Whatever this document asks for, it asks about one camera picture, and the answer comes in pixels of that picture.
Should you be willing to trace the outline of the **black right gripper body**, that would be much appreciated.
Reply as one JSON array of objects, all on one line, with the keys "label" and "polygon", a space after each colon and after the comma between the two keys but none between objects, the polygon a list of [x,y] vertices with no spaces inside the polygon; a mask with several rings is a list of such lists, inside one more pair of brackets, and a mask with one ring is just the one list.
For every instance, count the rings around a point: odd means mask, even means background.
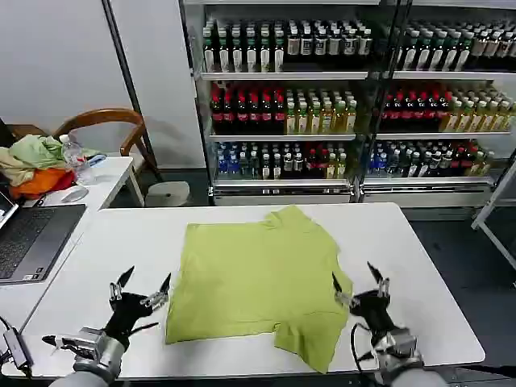
[{"label": "black right gripper body", "polygon": [[397,329],[387,311],[389,305],[389,295],[380,294],[378,290],[369,290],[352,298],[350,311],[366,322],[373,335],[386,335]]}]

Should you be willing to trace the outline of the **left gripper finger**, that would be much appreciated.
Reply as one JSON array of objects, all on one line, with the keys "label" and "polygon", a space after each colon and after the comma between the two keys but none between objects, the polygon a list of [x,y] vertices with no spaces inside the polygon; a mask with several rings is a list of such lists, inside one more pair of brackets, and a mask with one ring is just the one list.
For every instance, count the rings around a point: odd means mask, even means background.
[{"label": "left gripper finger", "polygon": [[170,280],[171,273],[169,273],[165,278],[159,290],[141,300],[140,304],[151,310],[160,309],[166,302],[169,301]]},{"label": "left gripper finger", "polygon": [[119,301],[122,299],[122,289],[128,283],[135,266],[131,266],[127,271],[123,272],[116,282],[110,283],[110,300]]}]

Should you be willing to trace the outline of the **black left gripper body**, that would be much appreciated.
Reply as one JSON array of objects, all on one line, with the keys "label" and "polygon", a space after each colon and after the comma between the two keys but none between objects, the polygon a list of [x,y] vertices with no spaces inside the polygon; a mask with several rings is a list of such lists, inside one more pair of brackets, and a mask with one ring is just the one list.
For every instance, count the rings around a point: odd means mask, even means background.
[{"label": "black left gripper body", "polygon": [[116,339],[120,343],[130,343],[129,339],[135,333],[156,326],[156,323],[153,322],[135,327],[140,318],[146,318],[152,314],[151,309],[140,304],[140,301],[144,298],[146,298],[144,295],[122,293],[121,300],[110,300],[113,314],[105,326],[105,333],[108,337]]}]

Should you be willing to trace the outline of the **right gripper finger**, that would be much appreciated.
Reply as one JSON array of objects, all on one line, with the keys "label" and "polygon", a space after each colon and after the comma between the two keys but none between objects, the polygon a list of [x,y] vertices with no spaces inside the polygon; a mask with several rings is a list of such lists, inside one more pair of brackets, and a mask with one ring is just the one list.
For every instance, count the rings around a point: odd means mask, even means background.
[{"label": "right gripper finger", "polygon": [[332,284],[335,291],[335,300],[342,306],[349,308],[354,296],[353,282],[345,275],[332,273]]},{"label": "right gripper finger", "polygon": [[390,279],[388,277],[383,277],[380,270],[373,266],[369,261],[367,262],[367,266],[378,285],[377,296],[379,298],[389,298]]}]

